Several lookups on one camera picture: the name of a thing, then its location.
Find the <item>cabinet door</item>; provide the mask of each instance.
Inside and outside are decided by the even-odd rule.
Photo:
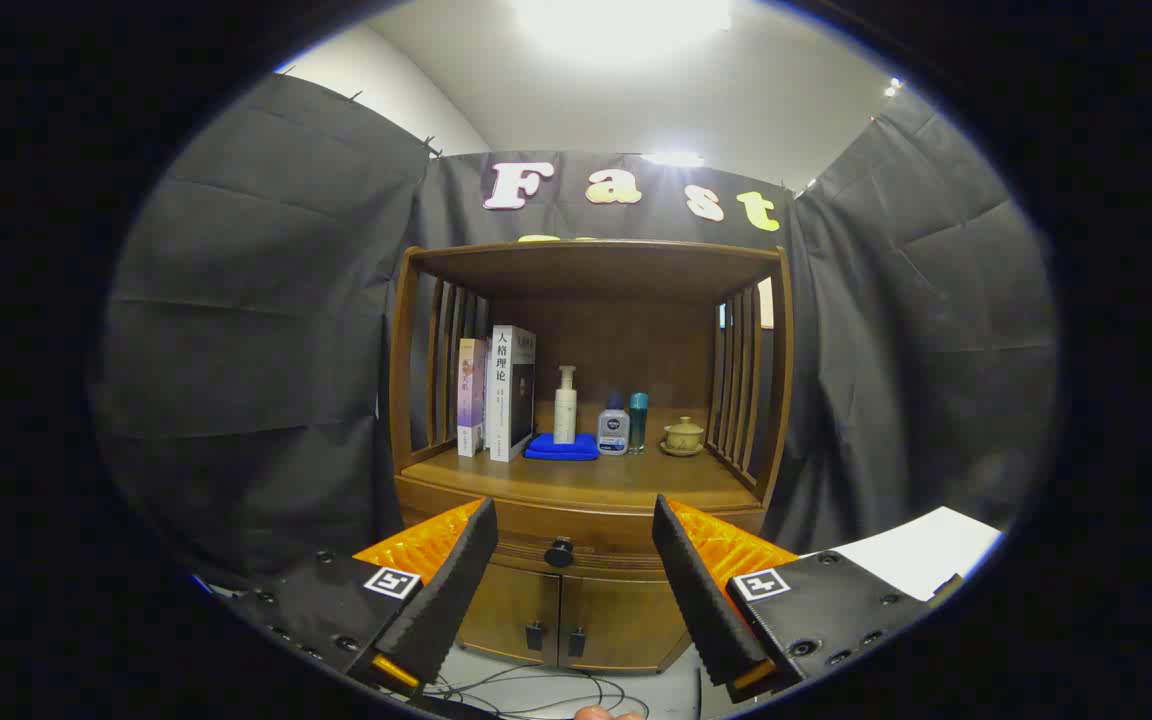
[[[566,577],[559,632],[558,664],[585,670],[664,670],[691,644],[662,582]]]
[[[556,665],[558,588],[558,575],[488,564],[461,623],[461,646],[513,660]]]

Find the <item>white pump bottle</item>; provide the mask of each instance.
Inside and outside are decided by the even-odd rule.
[[[571,445],[576,442],[576,365],[559,365],[558,372],[563,374],[563,381],[554,391],[554,445]]]

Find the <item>black curtain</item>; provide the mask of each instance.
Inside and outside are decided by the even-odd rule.
[[[1046,241],[908,90],[791,211],[803,423],[764,536],[818,550],[940,505],[1005,526],[1055,427]]]
[[[507,161],[556,173],[524,209],[486,210]],[[586,199],[601,169],[634,173],[641,200]],[[722,222],[687,209],[687,184],[717,194]],[[775,232],[745,218],[749,191],[773,202]],[[1041,461],[1056,388],[1043,242],[972,143],[911,92],[795,200],[637,156],[430,161],[364,106],[275,76],[172,165],[119,264],[92,402],[124,493],[234,583],[396,532],[385,309],[397,257],[525,234],[786,247],[791,416],[763,529],[782,546],[855,541],[939,505],[1000,526]],[[430,302],[431,283],[420,291]],[[424,406],[424,382],[410,392]],[[420,414],[412,437],[424,445]]]
[[[429,150],[271,76],[147,197],[118,265],[91,402],[132,505],[211,578],[397,529],[376,482],[387,286]]]

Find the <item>wooden cabinet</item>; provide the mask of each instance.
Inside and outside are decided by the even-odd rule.
[[[558,575],[488,564],[461,623],[461,646],[513,660],[556,665],[561,582]],[[531,647],[529,626],[535,636],[530,638]]]
[[[423,278],[431,287],[424,295]],[[765,278],[772,329],[760,316]],[[463,646],[590,670],[661,670],[681,655],[690,641],[652,543],[655,498],[758,532],[788,422],[790,298],[782,249],[559,241],[407,250],[387,418],[403,521],[495,499],[499,544],[461,626]],[[558,365],[573,364],[577,432],[593,432],[613,389],[649,394],[645,454],[589,462],[458,456],[453,354],[484,323],[536,334],[538,432],[553,424]],[[425,348],[424,366],[414,341]],[[767,343],[770,367],[760,366]],[[681,415],[707,430],[703,454],[673,457],[658,447],[664,425]],[[422,447],[412,446],[414,416],[429,437]],[[563,568],[544,561],[559,537],[573,544]]]
[[[690,644],[669,584],[490,564],[461,647],[583,670],[662,670]]]
[[[559,665],[583,670],[662,670],[689,644],[669,583],[563,578]]]

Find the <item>hand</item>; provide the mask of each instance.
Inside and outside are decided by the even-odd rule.
[[[613,720],[612,713],[602,710],[602,707],[590,705],[589,707],[581,707],[576,711],[576,715],[573,715],[573,720]],[[614,720],[643,720],[643,717],[637,714],[637,712],[626,712],[624,715],[616,717]]]

